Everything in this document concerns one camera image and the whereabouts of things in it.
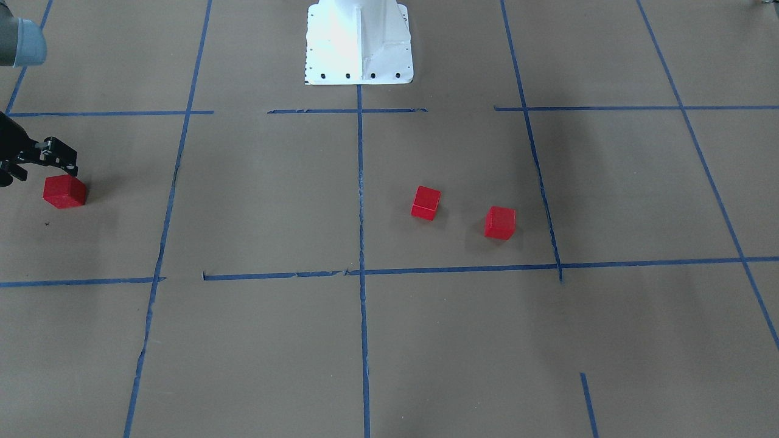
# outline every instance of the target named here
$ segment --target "red cube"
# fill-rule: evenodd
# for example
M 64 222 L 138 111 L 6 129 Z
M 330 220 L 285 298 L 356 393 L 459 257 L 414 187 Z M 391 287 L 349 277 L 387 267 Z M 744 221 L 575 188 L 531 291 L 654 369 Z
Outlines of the red cube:
M 440 200 L 440 191 L 420 185 L 417 187 L 417 195 L 414 197 L 414 205 L 411 207 L 411 216 L 432 221 L 435 218 Z
M 516 230 L 516 210 L 490 207 L 485 219 L 485 236 L 509 240 Z
M 57 208 L 81 207 L 86 203 L 86 186 L 70 175 L 51 176 L 44 183 L 44 199 Z

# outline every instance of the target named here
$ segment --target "gray surface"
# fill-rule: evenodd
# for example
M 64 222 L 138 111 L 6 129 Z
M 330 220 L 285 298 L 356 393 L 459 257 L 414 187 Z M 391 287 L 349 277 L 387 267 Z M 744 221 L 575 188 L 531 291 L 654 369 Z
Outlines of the gray surface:
M 749 263 L 756 290 L 737 259 L 565 265 L 561 284 L 523 113 L 492 108 L 520 105 L 500 1 L 408 0 L 415 81 L 363 106 L 429 112 L 362 118 L 365 266 L 492 271 L 361 281 L 358 116 L 267 114 L 357 106 L 302 84 L 312 2 L 213 3 L 192 106 L 213 115 L 18 118 L 79 151 L 90 194 L 55 210 L 60 172 L 31 166 L 0 189 L 0 435 L 123 436 L 152 291 L 132 438 L 366 436 L 363 338 L 378 438 L 592 436 L 580 373 L 601 437 L 774 438 L 777 110 L 689 111 L 745 256 L 773 257 Z M 686 104 L 779 104 L 770 5 L 643 4 Z M 52 5 L 14 111 L 186 109 L 204 0 Z M 676 104 L 636 2 L 506 11 L 529 105 Z M 18 75 L 0 69 L 0 109 Z M 738 257 L 680 111 L 530 121 L 563 263 Z M 443 191 L 432 223 L 409 214 L 417 185 Z M 508 242 L 481 236 L 491 205 L 517 209 Z M 351 275 L 201 279 L 324 270 Z M 13 283 L 125 277 L 145 283 Z
M 0 289 L 0 436 L 121 436 L 149 288 Z

